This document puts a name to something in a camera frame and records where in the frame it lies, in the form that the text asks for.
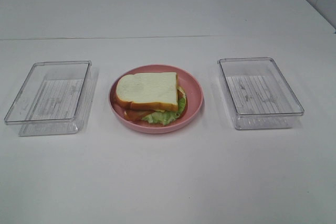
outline container rim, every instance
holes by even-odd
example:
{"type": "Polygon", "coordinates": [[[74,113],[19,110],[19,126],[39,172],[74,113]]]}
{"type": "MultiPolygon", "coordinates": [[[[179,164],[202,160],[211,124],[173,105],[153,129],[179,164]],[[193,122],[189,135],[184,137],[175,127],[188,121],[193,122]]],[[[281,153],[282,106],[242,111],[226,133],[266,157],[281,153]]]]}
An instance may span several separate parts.
{"type": "Polygon", "coordinates": [[[90,70],[90,67],[91,67],[92,63],[90,60],[80,60],[80,61],[45,61],[45,62],[37,62],[37,63],[34,63],[33,66],[31,67],[24,83],[22,84],[18,94],[16,95],[12,105],[10,106],[5,118],[4,118],[4,122],[6,125],[17,125],[17,124],[29,124],[29,123],[52,123],[52,122],[55,122],[55,123],[61,123],[61,122],[73,122],[76,117],[77,117],[77,114],[78,114],[78,106],[80,104],[80,101],[83,99],[83,90],[84,90],[84,87],[87,83],[87,77],[88,77],[88,73],[89,73],[89,70],[90,70]],[[29,81],[29,78],[30,76],[32,75],[34,69],[36,67],[40,67],[40,66],[52,66],[52,65],[77,65],[77,64],[87,64],[87,68],[86,68],[86,72],[85,72],[85,75],[84,75],[84,81],[83,81],[83,84],[81,86],[81,89],[80,89],[80,93],[79,93],[79,97],[78,97],[78,100],[77,100],[77,104],[76,104],[76,109],[75,109],[75,112],[74,112],[74,116],[71,117],[71,118],[64,118],[64,119],[43,119],[43,120],[17,120],[17,121],[13,121],[13,120],[8,120],[14,107],[15,107],[15,104],[16,102],[18,101],[18,99],[20,98],[20,96],[22,95],[23,93],[23,90],[27,84],[27,82],[29,81]]]}
{"type": "Polygon", "coordinates": [[[273,58],[270,58],[270,57],[255,57],[255,58],[223,58],[223,59],[219,59],[217,61],[221,71],[222,71],[222,75],[223,75],[223,79],[225,81],[225,86],[226,86],[226,90],[228,91],[228,93],[230,94],[230,99],[234,105],[234,109],[235,109],[235,113],[241,117],[246,117],[246,118],[249,118],[249,117],[274,117],[274,116],[277,116],[277,117],[285,117],[285,116],[302,116],[304,115],[304,109],[301,105],[301,103],[299,102],[298,98],[296,97],[296,95],[294,94],[292,88],[290,87],[290,85],[288,84],[288,82],[286,81],[286,78],[283,76],[282,72],[280,71],[279,67],[277,66],[277,64],[275,63],[274,59],[273,58]],[[299,107],[300,109],[300,112],[287,112],[287,113],[257,113],[257,114],[241,114],[237,111],[237,108],[236,108],[236,105],[235,105],[235,102],[234,102],[234,99],[233,99],[233,95],[230,91],[230,88],[229,88],[229,85],[227,83],[227,80],[226,80],[226,76],[225,76],[225,73],[224,73],[224,69],[221,65],[221,62],[234,62],[234,61],[270,61],[273,66],[275,67],[275,69],[278,71],[278,73],[280,74],[280,77],[282,79],[282,81],[285,83],[286,85],[286,88],[289,90],[290,94],[292,95],[292,97],[294,98],[297,106],[299,107]]]}

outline sandwich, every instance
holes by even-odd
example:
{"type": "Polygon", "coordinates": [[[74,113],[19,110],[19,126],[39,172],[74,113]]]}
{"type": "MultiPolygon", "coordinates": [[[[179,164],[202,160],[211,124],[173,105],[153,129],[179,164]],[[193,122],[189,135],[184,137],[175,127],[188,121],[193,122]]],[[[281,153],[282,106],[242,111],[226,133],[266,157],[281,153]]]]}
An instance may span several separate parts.
{"type": "Polygon", "coordinates": [[[186,93],[175,72],[128,74],[120,78],[115,92],[128,121],[168,125],[186,111],[186,93]]]}

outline sandwich filling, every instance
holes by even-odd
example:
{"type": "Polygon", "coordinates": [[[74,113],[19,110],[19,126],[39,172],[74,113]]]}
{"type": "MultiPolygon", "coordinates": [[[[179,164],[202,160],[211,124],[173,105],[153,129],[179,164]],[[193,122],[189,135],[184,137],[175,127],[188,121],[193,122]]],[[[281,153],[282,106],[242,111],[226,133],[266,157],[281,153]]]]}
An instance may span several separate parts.
{"type": "Polygon", "coordinates": [[[168,125],[171,122],[174,122],[176,119],[178,119],[185,110],[187,104],[187,98],[184,90],[181,87],[178,87],[177,90],[179,93],[179,98],[177,101],[179,107],[178,111],[164,111],[164,112],[155,111],[144,116],[141,120],[147,121],[149,123],[161,123],[163,125],[168,125]]]}

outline clear plastic container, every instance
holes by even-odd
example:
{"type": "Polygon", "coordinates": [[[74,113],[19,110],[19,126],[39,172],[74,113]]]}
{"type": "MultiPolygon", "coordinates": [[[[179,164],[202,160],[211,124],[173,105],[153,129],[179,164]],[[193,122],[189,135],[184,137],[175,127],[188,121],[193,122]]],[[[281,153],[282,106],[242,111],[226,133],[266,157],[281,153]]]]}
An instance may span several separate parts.
{"type": "Polygon", "coordinates": [[[35,63],[6,117],[19,136],[71,134],[87,122],[91,61],[35,63]]]}
{"type": "Polygon", "coordinates": [[[290,128],[304,114],[272,58],[221,59],[218,64],[236,129],[290,128]]]}

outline bread crust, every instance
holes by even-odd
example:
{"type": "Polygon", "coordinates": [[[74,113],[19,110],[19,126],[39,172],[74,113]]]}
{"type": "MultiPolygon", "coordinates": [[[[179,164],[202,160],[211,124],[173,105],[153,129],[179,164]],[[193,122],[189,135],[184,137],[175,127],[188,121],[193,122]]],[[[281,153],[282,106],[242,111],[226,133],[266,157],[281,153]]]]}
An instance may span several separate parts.
{"type": "Polygon", "coordinates": [[[148,102],[148,103],[136,103],[130,101],[121,100],[118,95],[115,96],[117,104],[124,109],[131,110],[169,110],[178,111],[178,104],[162,103],[162,102],[148,102]]]}

